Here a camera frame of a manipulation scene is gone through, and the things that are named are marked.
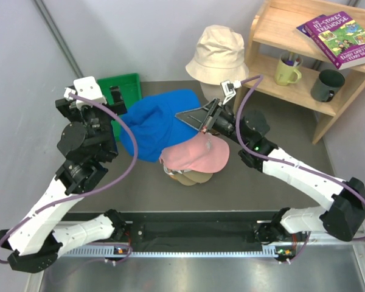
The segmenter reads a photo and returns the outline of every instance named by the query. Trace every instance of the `mug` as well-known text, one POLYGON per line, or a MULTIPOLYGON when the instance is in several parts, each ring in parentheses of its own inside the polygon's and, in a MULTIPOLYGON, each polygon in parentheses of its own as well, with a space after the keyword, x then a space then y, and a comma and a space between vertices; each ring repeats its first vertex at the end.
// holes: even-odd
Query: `mug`
POLYGON ((277 65, 274 81, 281 86, 290 83, 296 83, 302 78, 301 72, 298 70, 303 63, 303 59, 292 52, 284 52, 280 56, 277 65))
POLYGON ((311 88, 311 96, 319 102, 329 102, 345 84, 345 77, 336 70, 323 70, 311 88))

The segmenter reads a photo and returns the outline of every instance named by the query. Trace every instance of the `stack of books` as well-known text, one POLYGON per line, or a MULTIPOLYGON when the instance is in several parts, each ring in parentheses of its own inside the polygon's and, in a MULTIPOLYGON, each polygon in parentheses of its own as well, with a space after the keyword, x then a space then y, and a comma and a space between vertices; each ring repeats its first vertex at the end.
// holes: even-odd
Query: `stack of books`
POLYGON ((346 12, 319 15, 297 27, 337 69, 365 64, 365 30, 346 12))

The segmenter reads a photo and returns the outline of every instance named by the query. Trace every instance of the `blue cap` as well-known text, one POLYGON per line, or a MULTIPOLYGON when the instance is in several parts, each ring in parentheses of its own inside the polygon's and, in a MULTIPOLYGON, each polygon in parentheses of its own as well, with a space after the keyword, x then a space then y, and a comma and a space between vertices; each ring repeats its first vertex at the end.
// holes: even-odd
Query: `blue cap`
MULTIPOLYGON (((196 94, 189 89, 148 96, 136 102, 121 118, 137 140, 138 159, 156 162, 166 147, 193 138, 197 130, 177 119, 175 114, 199 107, 196 94)), ((133 156, 133 144, 123 128, 119 138, 133 156)))

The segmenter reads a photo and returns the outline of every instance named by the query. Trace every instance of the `dark gray mug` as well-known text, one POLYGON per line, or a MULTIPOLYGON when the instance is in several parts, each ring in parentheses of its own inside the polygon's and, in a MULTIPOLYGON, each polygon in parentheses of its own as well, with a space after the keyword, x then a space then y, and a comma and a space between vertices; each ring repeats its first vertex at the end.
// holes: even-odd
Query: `dark gray mug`
POLYGON ((323 70, 311 89, 311 96, 319 102, 329 102, 345 84, 345 77, 335 70, 323 70))

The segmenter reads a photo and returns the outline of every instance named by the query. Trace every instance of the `green bin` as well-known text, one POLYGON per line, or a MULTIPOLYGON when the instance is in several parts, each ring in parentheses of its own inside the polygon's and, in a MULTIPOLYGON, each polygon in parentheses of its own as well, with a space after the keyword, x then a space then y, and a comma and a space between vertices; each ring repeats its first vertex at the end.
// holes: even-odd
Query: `green bin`
MULTIPOLYGON (((137 73, 98 79, 97 83, 110 105, 114 103, 110 88, 116 86, 120 89, 126 109, 129 109, 134 103, 142 99, 141 84, 139 83, 139 75, 137 73)), ((120 125, 114 120, 112 121, 112 127, 115 139, 118 141, 120 125)))

